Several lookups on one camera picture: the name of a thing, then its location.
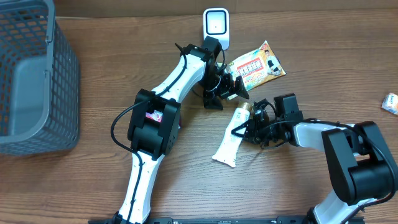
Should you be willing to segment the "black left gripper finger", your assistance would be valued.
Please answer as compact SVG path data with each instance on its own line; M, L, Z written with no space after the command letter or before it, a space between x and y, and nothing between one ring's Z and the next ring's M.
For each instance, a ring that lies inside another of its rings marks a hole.
M223 105L216 96L212 94L203 95L203 106L209 110L223 110Z
M240 96L241 98L249 99L249 94L246 90L246 87L244 86L243 78L242 76L236 77L234 81L234 94L237 96Z

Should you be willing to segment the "yellow orange snack bag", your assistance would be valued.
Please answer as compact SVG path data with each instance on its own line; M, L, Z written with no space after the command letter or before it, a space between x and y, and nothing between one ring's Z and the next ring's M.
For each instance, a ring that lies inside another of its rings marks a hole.
M258 49L230 62L225 71L232 74L233 80L241 77L246 91L286 75L279 59L266 40Z

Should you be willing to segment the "white floral cream tube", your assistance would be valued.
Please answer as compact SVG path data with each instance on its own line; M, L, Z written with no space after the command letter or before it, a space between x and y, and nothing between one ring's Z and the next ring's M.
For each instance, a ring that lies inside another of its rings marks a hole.
M224 132L223 140L216 153L212 156L213 160L222 162L232 168L236 167L236 156L243 139L233 135L232 130L249 120L251 110L252 106L250 103L239 102Z

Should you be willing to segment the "red purple tissue pack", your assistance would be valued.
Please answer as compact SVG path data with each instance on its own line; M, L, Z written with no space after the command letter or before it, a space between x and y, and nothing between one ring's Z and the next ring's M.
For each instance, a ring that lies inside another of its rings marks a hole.
M146 112L146 118L152 119L160 123L163 118L163 113L157 110L155 110L153 113Z

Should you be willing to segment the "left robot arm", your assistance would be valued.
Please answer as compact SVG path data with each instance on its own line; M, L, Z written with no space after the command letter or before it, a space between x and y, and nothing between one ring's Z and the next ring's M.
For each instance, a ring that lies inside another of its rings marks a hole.
M111 223L145 223L150 215L151 195L163 158L173 148L180 127L181 103L197 84L203 86L206 109L222 110L221 100L231 95L248 99L242 78L233 78L217 66L223 52L218 39L206 37L201 46L179 47L180 61L170 75L152 90L141 89L134 104L114 119L110 132L131 112L127 131L130 146L115 143L132 155L132 170L124 202Z

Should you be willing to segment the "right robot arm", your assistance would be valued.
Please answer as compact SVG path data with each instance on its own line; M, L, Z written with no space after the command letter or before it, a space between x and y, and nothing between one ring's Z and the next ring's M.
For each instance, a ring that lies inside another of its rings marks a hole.
M388 202L397 192L397 164L378 125L304 118L295 94L254 103L251 119L232 135L263 149L289 143L324 152L332 186L326 199L294 223L363 223L356 214Z

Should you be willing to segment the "white barcode scanner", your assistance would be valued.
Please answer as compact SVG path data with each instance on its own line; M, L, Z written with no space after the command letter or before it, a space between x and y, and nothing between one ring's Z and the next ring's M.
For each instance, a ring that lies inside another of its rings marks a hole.
M229 11L225 8L208 8L203 12L203 38L219 40L223 50L229 48Z

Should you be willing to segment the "small orange white box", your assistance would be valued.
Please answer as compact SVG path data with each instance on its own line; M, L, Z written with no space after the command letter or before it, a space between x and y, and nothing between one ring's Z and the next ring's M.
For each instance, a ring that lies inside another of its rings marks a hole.
M397 95L394 93L388 93L382 102L381 108L394 115L397 115L398 114L397 104L398 104Z

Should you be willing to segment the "dark grey plastic basket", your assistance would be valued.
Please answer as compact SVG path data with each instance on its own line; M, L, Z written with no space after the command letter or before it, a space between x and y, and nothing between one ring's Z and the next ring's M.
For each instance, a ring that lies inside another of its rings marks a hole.
M1 1L1 153L71 149L80 136L80 62L53 1Z

